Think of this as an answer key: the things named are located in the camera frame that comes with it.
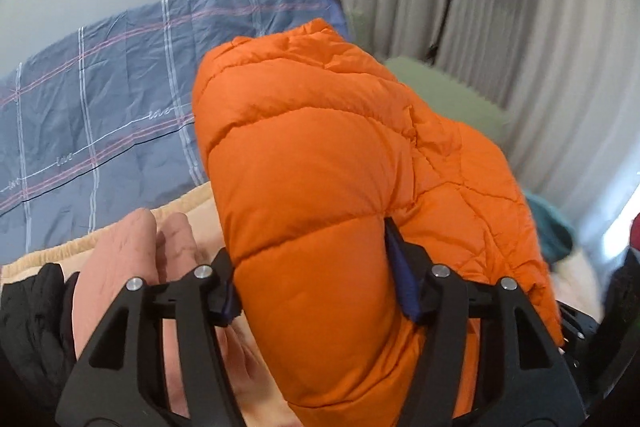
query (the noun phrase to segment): orange jacket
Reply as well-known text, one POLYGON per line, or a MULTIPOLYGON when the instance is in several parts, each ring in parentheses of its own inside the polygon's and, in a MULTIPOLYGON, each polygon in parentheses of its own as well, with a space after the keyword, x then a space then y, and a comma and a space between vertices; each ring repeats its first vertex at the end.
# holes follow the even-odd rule
MULTIPOLYGON (((193 112, 246 316, 305 427, 391 427, 406 397, 424 334, 396 302, 385 216, 466 279, 515 277, 561 343, 500 150, 322 20, 210 51, 193 112)), ((476 381, 468 330, 456 415, 476 381)))

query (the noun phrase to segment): bed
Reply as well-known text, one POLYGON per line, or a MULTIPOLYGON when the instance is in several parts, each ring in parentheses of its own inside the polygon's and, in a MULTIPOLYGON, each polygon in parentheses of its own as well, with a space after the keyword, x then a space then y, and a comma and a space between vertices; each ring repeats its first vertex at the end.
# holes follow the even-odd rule
POLYGON ((339 0, 161 0, 17 64, 0 78, 0 265, 204 184, 191 113, 204 54, 317 17, 348 38, 339 0))

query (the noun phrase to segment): green fabric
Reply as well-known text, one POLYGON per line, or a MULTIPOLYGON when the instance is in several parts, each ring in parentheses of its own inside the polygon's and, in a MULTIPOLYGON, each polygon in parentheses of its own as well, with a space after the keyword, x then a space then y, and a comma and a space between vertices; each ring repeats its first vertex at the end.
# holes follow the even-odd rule
POLYGON ((390 58, 385 66, 438 114, 468 124, 498 145, 504 140, 507 114, 470 87, 412 58, 390 58))

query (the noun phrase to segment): red object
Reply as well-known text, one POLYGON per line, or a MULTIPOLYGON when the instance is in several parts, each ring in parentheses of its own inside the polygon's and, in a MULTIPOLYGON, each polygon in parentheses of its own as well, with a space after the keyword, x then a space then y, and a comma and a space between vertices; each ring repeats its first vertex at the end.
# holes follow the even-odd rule
POLYGON ((629 244, 636 250, 640 250, 640 214, 636 216, 636 219, 634 219, 634 222, 631 224, 629 244))

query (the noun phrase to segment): black garment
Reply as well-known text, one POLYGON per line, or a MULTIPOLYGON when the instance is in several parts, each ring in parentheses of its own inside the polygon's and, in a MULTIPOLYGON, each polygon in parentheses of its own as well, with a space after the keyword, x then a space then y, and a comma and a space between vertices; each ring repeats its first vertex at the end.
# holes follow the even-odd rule
POLYGON ((71 307, 77 280, 76 273, 65 283, 60 265, 46 264, 2 289, 0 347, 33 403, 51 416, 76 363, 71 307))

